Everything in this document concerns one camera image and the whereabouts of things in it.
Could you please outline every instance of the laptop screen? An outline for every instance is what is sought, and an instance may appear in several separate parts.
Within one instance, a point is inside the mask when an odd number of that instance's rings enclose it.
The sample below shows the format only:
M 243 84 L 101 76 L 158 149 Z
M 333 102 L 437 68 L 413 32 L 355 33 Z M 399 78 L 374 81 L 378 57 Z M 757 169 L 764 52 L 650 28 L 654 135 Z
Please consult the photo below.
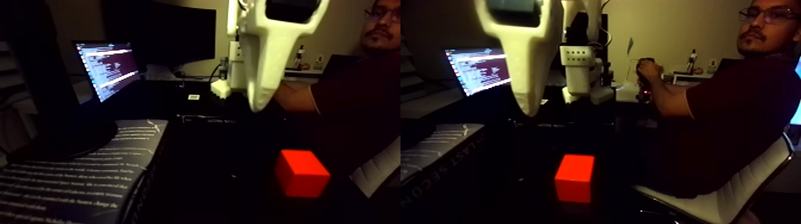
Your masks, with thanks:
M 75 48 L 100 102 L 139 79 L 130 43 L 76 43 Z
M 449 49 L 445 57 L 467 96 L 511 82 L 503 49 Z
M 795 73 L 801 78 L 801 58 L 799 58 L 799 63 L 795 65 Z M 801 104 L 799 104 L 799 108 L 795 110 L 793 119 L 790 119 L 790 124 L 801 126 Z

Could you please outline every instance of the mustache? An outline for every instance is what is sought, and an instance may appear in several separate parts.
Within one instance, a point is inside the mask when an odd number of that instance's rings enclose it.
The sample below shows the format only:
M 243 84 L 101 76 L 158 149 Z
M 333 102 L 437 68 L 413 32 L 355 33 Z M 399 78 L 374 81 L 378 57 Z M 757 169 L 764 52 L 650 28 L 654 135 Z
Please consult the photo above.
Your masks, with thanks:
M 748 30 L 745 34 L 740 34 L 740 38 L 745 38 L 747 36 L 754 36 L 762 41 L 765 41 L 765 35 L 760 33 L 758 30 Z
M 393 38 L 392 34 L 390 34 L 389 31 L 387 31 L 386 29 L 372 29 L 369 32 L 367 32 L 366 34 L 364 34 L 364 36 L 367 37 L 367 36 L 370 36 L 370 35 L 373 35 L 373 34 L 379 34 L 379 35 L 384 36 L 384 37 L 386 37 L 386 38 L 388 38 L 390 40 Z

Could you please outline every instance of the maroon t-shirt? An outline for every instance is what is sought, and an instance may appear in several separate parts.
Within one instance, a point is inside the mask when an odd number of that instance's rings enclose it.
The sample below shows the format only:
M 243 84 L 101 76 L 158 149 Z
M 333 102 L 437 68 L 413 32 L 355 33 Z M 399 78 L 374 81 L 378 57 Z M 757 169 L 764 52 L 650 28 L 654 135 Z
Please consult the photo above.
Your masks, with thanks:
M 304 139 L 331 171 L 350 174 L 401 134 L 401 56 L 367 58 L 311 86 L 319 115 Z
M 691 87 L 692 118 L 659 123 L 650 184 L 691 198 L 722 187 L 782 135 L 801 100 L 796 62 L 750 59 Z

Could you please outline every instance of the man's arm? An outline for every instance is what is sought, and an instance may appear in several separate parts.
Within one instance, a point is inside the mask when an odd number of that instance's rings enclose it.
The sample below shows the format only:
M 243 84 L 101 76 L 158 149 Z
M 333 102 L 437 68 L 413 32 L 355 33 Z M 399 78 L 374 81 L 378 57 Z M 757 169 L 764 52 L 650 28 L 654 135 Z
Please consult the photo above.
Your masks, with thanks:
M 690 107 L 687 105 L 686 90 L 680 86 L 668 87 L 659 78 L 648 78 L 651 84 L 654 104 L 663 117 L 691 117 Z
M 692 117 L 690 106 L 687 104 L 686 91 L 688 87 L 668 86 L 660 78 L 662 67 L 654 62 L 641 61 L 639 71 L 648 80 L 653 92 L 654 104 L 663 117 Z
M 310 85 L 305 82 L 283 81 L 273 98 L 287 112 L 317 112 Z
M 670 90 L 670 92 L 673 92 L 673 93 L 683 92 L 683 91 L 687 91 L 687 89 L 690 89 L 690 86 L 676 86 L 676 85 L 670 85 L 670 84 L 665 84 L 665 86 L 667 86 L 667 89 Z

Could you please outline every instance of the red cube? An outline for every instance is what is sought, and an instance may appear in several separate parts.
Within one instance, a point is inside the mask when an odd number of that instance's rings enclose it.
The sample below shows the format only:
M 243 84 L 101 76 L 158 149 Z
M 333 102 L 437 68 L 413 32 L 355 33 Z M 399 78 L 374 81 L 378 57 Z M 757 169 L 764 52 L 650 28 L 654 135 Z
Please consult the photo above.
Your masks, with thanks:
M 590 181 L 595 157 L 566 154 L 556 172 L 556 192 L 561 202 L 590 203 Z
M 319 197 L 331 178 L 309 150 L 281 150 L 276 175 L 287 196 L 303 198 Z

